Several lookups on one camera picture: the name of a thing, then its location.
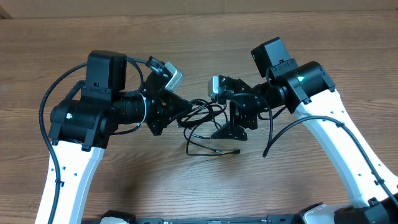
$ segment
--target wood grain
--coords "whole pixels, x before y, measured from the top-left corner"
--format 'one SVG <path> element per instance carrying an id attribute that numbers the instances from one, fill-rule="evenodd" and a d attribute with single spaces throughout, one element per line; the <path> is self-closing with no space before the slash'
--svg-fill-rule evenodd
<path id="1" fill-rule="evenodd" d="M 91 50 L 171 61 L 186 75 L 177 94 L 206 99 L 213 75 L 242 78 L 249 85 L 263 82 L 250 50 L 275 36 L 299 64 L 316 60 L 326 68 L 365 139 L 398 174 L 395 11 L 1 20 L 0 223 L 34 222 L 48 166 L 37 119 L 40 101 L 51 83 Z M 133 89 L 137 73 L 128 69 L 127 88 Z M 47 130 L 51 109 L 84 74 L 74 73 L 50 96 Z M 283 113 L 275 131 L 294 119 Z M 108 209 L 138 217 L 255 217 L 297 212 L 315 202 L 347 202 L 335 169 L 308 130 L 292 129 L 263 159 L 267 129 L 264 122 L 248 131 L 247 142 L 203 140 L 243 150 L 219 158 L 186 156 L 175 123 L 157 137 L 146 126 L 112 137 L 84 217 Z M 209 135 L 214 129 L 198 131 Z"/>
<path id="2" fill-rule="evenodd" d="M 397 0 L 0 0 L 13 18 L 395 10 Z"/>

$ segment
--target wooden table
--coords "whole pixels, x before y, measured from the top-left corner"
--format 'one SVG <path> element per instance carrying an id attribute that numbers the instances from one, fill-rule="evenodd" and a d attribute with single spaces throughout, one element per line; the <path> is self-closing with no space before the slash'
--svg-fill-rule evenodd
<path id="1" fill-rule="evenodd" d="M 336 83 L 353 121 L 370 146 L 398 174 L 398 13 L 296 12 L 207 16 L 97 17 L 0 21 L 0 222 L 33 223 L 44 189 L 49 154 L 40 135 L 41 99 L 63 72 L 94 49 L 132 57 L 154 55 L 185 75 L 177 94 L 208 99 L 213 75 L 264 82 L 250 51 L 279 36 L 302 65 L 320 62 Z M 127 87 L 138 86 L 128 68 Z M 49 114 L 85 71 L 68 77 L 51 94 Z M 279 131 L 295 119 L 275 121 Z M 85 218 L 109 209 L 138 217 L 259 217 L 294 213 L 316 202 L 347 202 L 334 167 L 300 125 L 261 152 L 268 123 L 248 131 L 246 142 L 203 140 L 237 156 L 188 157 L 182 130 L 172 123 L 153 136 L 112 137 L 93 179 Z M 200 130 L 214 131 L 212 125 Z"/>

